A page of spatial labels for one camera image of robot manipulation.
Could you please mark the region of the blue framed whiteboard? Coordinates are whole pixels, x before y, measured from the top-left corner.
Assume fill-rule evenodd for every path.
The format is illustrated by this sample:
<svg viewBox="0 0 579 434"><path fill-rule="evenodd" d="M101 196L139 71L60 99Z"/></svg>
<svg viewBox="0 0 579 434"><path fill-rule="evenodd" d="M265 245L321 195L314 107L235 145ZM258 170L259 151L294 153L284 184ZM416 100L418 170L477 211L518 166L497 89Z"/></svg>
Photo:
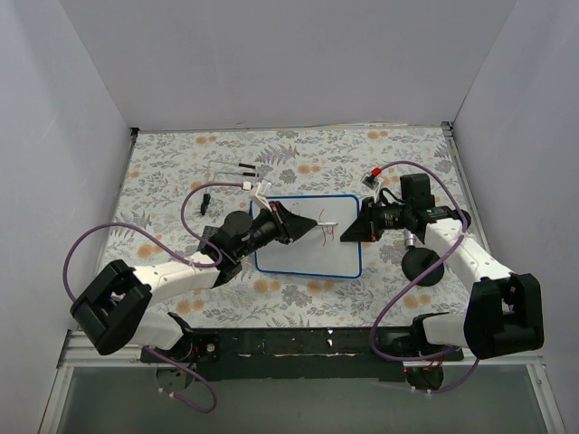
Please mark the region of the blue framed whiteboard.
<svg viewBox="0 0 579 434"><path fill-rule="evenodd" d="M332 225L318 226L290 245L274 241L257 250L254 263L258 271L320 278L361 276L361 245L340 240L358 217L357 197L353 194L278 195L271 199L297 215Z"/></svg>

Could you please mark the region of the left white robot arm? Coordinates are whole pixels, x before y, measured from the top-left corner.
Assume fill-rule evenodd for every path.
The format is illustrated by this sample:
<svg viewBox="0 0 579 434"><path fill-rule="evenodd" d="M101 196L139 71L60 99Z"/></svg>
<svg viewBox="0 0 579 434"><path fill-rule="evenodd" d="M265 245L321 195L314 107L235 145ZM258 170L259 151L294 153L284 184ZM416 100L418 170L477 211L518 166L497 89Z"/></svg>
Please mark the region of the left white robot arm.
<svg viewBox="0 0 579 434"><path fill-rule="evenodd" d="M101 355L128 344L162 350L175 362L193 349L190 328L173 313L154 310L169 298L228 283L242 261L276 241L291 244L317 228L316 220L299 216L274 201L257 216L229 213L202 248L189 258L153 266L130 267L111 261L71 306L71 315Z"/></svg>

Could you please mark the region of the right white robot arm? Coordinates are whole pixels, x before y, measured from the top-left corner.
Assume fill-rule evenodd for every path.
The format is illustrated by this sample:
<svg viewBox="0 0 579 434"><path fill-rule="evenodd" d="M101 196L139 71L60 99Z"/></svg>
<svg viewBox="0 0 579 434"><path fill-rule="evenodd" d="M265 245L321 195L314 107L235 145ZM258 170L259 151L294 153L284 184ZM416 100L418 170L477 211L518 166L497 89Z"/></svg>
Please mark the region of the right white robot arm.
<svg viewBox="0 0 579 434"><path fill-rule="evenodd" d="M450 269L468 290L465 313L413 319L412 356L426 360L468 348L485 360L541 348L545 334L538 280L502 265L469 238L469 215L459 207L436 206L428 175L404 175L400 183L401 199L389 203L381 193L365 198L340 240L376 242L385 231L405 230L421 242L403 256L411 286L432 286Z"/></svg>

